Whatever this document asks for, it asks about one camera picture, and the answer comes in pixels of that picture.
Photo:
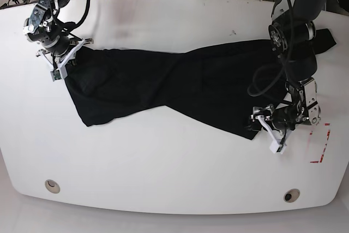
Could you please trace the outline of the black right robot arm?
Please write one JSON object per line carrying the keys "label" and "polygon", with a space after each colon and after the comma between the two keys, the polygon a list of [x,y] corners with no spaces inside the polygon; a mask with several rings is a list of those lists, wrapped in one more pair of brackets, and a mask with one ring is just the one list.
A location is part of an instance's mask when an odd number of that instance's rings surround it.
{"label": "black right robot arm", "polygon": [[93,39],[83,39],[72,34],[87,18],[91,0],[86,0],[85,11],[78,22],[62,22],[58,16],[60,10],[70,0],[38,0],[30,17],[25,21],[23,34],[30,42],[36,42],[43,48],[36,56],[43,58],[50,67],[53,81],[68,76],[66,64],[75,59],[76,52]]}

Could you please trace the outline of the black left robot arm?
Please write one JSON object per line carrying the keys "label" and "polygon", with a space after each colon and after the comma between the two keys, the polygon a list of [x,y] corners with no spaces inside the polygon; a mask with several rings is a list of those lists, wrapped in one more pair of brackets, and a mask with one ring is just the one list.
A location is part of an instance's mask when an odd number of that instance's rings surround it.
{"label": "black left robot arm", "polygon": [[285,88],[291,96],[284,107],[276,109],[272,104],[254,107],[250,116],[251,128],[263,128],[272,138],[270,150],[283,153],[286,140],[296,126],[317,125],[321,109],[317,101],[317,84],[313,75],[317,71],[314,50],[316,38],[315,18],[324,8],[326,0],[277,0],[272,10],[272,23],[268,27],[273,51],[281,69],[264,88],[257,85],[255,71],[248,87],[251,97],[265,95],[281,77],[286,78]]}

